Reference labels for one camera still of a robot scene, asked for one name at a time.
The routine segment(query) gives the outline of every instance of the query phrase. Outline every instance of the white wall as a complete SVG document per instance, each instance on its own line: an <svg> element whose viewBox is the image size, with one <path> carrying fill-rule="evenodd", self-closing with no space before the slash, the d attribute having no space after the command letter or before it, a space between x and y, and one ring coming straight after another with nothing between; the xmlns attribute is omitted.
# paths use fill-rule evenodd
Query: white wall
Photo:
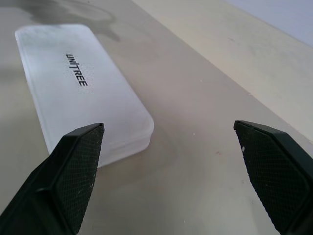
<svg viewBox="0 0 313 235"><path fill-rule="evenodd" d="M292 37L313 46L313 1L226 0Z"/></svg>
<svg viewBox="0 0 313 235"><path fill-rule="evenodd" d="M222 0L133 1L313 141L313 48Z"/></svg>

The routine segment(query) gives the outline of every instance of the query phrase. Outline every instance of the table surface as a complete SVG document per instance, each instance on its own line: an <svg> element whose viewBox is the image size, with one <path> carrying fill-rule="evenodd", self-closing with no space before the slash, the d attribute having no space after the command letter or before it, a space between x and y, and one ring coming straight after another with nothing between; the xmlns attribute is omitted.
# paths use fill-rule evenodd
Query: table surface
<svg viewBox="0 0 313 235"><path fill-rule="evenodd" d="M312 145L130 0L0 2L0 211L48 152L14 32L88 26L155 121L149 147L98 170L80 235L278 235L246 172L233 123Z"/></svg>

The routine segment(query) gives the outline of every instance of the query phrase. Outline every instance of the beige tabletop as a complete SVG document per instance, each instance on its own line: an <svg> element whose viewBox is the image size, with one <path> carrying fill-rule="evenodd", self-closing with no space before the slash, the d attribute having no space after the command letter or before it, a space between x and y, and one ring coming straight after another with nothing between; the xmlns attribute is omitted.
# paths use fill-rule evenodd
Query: beige tabletop
<svg viewBox="0 0 313 235"><path fill-rule="evenodd" d="M14 32L88 26L155 121L150 146L98 170L80 235L278 235L250 184L233 123L312 145L130 0L0 2L0 211L47 156Z"/></svg>

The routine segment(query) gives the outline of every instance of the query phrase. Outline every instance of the frosted plastic box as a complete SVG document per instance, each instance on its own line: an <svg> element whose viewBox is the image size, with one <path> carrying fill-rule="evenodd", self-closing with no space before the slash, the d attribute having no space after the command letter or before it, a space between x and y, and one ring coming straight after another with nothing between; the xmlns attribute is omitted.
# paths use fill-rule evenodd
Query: frosted plastic box
<svg viewBox="0 0 313 235"><path fill-rule="evenodd" d="M88 27L27 26L15 36L49 153L96 122L105 127L99 167L149 145L153 119Z"/></svg>

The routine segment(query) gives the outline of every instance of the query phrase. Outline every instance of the unitree logo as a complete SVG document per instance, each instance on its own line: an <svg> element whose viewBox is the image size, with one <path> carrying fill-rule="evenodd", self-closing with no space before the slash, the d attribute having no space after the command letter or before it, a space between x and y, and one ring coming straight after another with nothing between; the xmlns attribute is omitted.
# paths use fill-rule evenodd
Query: unitree logo
<svg viewBox="0 0 313 235"><path fill-rule="evenodd" d="M76 62L74 56L72 54L67 54L67 59L69 61L69 68L73 70L73 73L79 83L80 86L86 87L88 86L87 81L85 80L80 68L79 63Z"/></svg>

